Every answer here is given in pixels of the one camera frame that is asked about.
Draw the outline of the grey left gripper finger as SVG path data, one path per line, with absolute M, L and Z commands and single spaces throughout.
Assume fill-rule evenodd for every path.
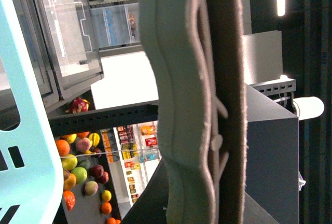
M 246 84 L 241 0 L 139 0 L 158 88 L 167 223 L 242 223 Z

